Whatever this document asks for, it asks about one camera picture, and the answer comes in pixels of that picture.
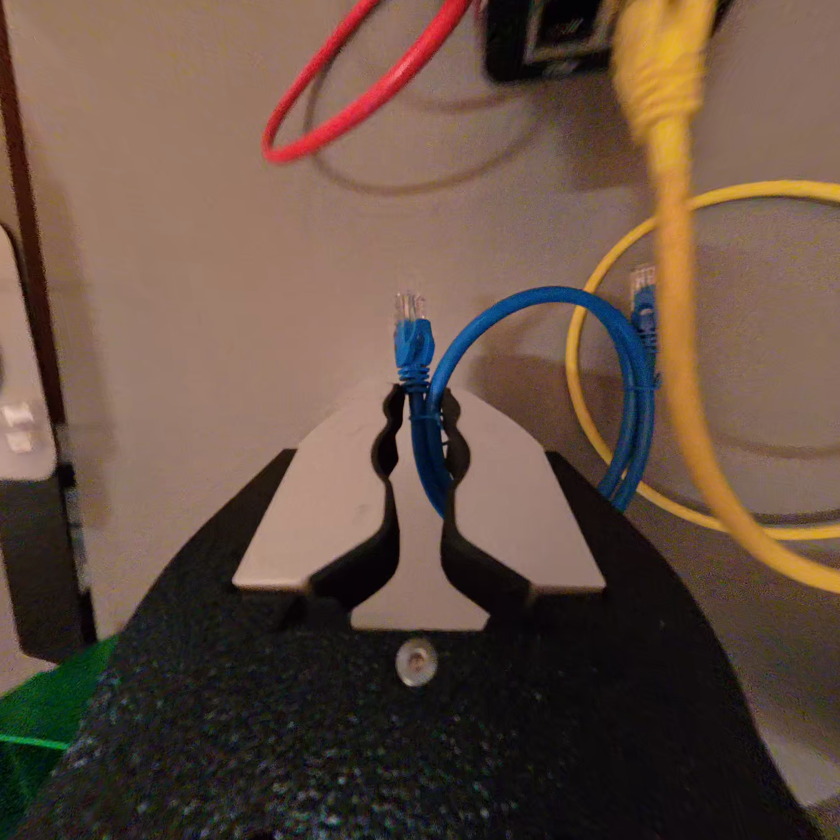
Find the black ethernet splitter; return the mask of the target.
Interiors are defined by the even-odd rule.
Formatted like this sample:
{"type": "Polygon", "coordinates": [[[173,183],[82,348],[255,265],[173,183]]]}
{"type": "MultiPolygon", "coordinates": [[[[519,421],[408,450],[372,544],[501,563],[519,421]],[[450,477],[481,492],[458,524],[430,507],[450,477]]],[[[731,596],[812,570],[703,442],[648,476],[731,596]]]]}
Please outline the black ethernet splitter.
{"type": "Polygon", "coordinates": [[[621,1],[479,2],[484,69],[500,85],[608,70],[621,1]]]}

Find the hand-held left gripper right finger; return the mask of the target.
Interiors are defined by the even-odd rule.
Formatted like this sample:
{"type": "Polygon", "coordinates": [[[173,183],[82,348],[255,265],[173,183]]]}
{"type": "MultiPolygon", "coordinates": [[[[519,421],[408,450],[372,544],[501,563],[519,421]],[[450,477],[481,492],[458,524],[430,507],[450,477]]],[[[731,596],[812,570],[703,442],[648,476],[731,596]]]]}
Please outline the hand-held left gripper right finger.
{"type": "Polygon", "coordinates": [[[444,399],[442,564],[464,594],[583,594],[606,580],[541,444],[466,389],[444,399]]]}

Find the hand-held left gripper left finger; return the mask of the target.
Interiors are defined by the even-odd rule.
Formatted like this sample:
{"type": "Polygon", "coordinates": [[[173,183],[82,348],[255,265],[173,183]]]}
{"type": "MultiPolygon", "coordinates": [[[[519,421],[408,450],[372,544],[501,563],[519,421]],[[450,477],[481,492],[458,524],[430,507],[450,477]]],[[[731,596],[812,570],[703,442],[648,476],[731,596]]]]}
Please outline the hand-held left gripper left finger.
{"type": "Polygon", "coordinates": [[[374,594],[393,577],[400,529],[391,473],[399,385],[360,385],[302,439],[233,584],[242,592],[374,594]]]}

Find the green plastic bin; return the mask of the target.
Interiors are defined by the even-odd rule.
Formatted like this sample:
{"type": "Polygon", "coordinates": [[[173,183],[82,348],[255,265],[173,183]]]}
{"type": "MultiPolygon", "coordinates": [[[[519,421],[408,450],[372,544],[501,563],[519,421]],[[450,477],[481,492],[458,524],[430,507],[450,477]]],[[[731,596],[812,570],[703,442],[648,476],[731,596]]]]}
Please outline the green plastic bin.
{"type": "Polygon", "coordinates": [[[1,699],[1,838],[12,835],[71,742],[118,641],[32,676],[1,699]]]}

